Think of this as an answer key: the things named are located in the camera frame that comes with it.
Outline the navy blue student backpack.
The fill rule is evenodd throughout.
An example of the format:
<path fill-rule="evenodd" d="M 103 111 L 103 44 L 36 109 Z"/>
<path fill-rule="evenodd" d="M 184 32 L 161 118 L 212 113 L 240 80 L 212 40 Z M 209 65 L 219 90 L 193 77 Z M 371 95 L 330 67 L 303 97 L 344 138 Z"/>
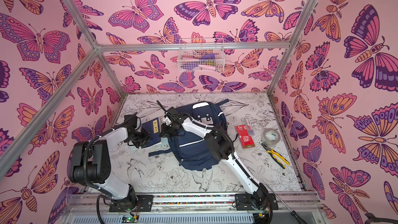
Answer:
<path fill-rule="evenodd" d="M 226 138 L 228 123 L 222 105 L 228 103 L 225 99 L 218 103 L 198 102 L 175 108 L 187 116 L 176 136 L 168 137 L 170 148 L 153 151 L 149 157 L 173 153 L 179 165 L 190 171 L 210 170 L 223 158 L 227 158 L 230 141 Z"/>

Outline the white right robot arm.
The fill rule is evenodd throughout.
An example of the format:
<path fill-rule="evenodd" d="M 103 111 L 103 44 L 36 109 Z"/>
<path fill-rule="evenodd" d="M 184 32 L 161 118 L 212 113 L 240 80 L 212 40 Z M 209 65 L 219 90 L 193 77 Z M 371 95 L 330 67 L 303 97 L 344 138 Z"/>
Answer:
<path fill-rule="evenodd" d="M 246 193 L 247 203 L 262 212 L 256 224 L 269 224 L 273 218 L 273 201 L 267 188 L 259 182 L 241 161 L 228 135 L 228 123 L 218 103 L 198 102 L 178 108 L 161 109 L 164 122 L 160 137 L 166 138 L 169 149 L 180 166 L 186 170 L 210 170 L 218 163 L 225 164 L 239 180 Z"/>

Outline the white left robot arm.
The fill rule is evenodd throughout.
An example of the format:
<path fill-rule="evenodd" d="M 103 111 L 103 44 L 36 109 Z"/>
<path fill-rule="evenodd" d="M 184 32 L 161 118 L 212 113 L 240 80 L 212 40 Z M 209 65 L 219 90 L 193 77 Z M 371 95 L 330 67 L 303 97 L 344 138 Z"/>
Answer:
<path fill-rule="evenodd" d="M 152 195 L 138 196 L 131 184 L 122 181 L 112 171 L 109 149 L 120 142 L 141 146 L 150 138 L 146 130 L 137 129 L 137 113 L 124 117 L 124 122 L 96 134 L 87 142 L 74 145 L 68 166 L 68 179 L 82 186 L 99 191 L 96 199 L 96 214 L 101 224 L 100 202 L 109 206 L 110 212 L 126 212 L 132 218 L 139 212 L 150 212 Z"/>

